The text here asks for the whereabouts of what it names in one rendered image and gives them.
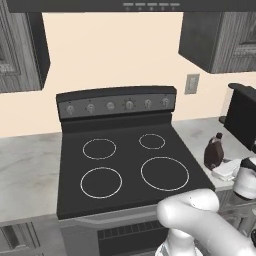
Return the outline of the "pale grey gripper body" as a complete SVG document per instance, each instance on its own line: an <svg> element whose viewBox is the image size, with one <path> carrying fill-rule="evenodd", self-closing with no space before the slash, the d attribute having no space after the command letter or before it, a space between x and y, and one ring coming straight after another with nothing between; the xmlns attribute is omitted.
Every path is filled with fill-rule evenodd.
<svg viewBox="0 0 256 256"><path fill-rule="evenodd" d="M212 176L222 181L231 181L236 177L240 164L240 159L234 159L229 162L222 163L220 166L215 167L212 170Z"/></svg>

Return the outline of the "black stove with hob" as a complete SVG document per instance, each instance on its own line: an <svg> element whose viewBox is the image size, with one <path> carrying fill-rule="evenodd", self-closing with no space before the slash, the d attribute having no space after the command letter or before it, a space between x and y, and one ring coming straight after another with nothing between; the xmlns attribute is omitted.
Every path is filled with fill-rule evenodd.
<svg viewBox="0 0 256 256"><path fill-rule="evenodd" d="M172 86L130 86L61 93L62 127L58 220L136 207L211 188L201 166L171 124ZM162 99L169 98L168 107ZM146 109L146 99L152 101ZM127 110L125 102L134 108ZM109 111L108 102L115 104ZM95 106L89 113L88 104ZM70 115L66 108L74 107Z"/></svg>

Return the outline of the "brown syrup bottle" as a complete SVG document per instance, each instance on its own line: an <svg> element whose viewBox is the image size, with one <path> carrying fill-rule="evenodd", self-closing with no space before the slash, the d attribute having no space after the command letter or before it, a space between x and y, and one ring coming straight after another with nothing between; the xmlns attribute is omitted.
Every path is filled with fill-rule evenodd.
<svg viewBox="0 0 256 256"><path fill-rule="evenodd" d="M204 165L209 169L212 170L215 167L218 167L223 158L224 158L224 151L222 147L222 136L223 134L218 132L214 137L212 137L208 145L204 151Z"/></svg>

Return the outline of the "grey oven door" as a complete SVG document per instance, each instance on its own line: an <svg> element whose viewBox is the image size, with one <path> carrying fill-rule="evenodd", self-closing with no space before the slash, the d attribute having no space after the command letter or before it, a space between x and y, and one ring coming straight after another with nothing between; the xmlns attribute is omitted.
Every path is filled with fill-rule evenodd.
<svg viewBox="0 0 256 256"><path fill-rule="evenodd" d="M168 233L155 216L143 215L94 215L59 224L68 256L154 256Z"/></svg>

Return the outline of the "grey drawer front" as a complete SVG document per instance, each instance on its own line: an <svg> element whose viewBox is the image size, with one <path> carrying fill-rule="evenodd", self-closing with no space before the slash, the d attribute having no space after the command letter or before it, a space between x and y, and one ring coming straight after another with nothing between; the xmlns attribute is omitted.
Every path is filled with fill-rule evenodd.
<svg viewBox="0 0 256 256"><path fill-rule="evenodd" d="M0 222L0 227L27 222L33 223L40 246L35 249L0 252L0 256L67 256L59 222L55 215Z"/></svg>

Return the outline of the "dark range hood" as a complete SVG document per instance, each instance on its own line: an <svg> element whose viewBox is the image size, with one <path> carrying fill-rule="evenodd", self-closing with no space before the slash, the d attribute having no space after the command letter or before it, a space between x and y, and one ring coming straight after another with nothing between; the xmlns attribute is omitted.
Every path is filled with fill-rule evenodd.
<svg viewBox="0 0 256 256"><path fill-rule="evenodd" d="M256 0L6 0L25 12L225 12L256 11Z"/></svg>

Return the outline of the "grey wall outlet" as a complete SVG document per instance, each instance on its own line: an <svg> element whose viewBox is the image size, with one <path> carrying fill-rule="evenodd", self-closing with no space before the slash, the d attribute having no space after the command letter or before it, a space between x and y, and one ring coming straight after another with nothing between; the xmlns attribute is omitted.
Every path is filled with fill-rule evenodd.
<svg viewBox="0 0 256 256"><path fill-rule="evenodd" d="M195 94L197 92L197 87L199 83L199 74L188 74L186 85L185 85L185 94Z"/></svg>

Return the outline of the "dark grey wall cabinet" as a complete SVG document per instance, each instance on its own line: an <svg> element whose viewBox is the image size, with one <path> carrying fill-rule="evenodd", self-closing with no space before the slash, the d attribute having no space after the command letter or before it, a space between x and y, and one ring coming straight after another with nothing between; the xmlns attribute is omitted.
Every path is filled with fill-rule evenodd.
<svg viewBox="0 0 256 256"><path fill-rule="evenodd" d="M11 13L0 0L0 93L42 90L50 56L41 13Z"/></svg>
<svg viewBox="0 0 256 256"><path fill-rule="evenodd" d="M185 12L179 54L211 74L256 71L256 11Z"/></svg>

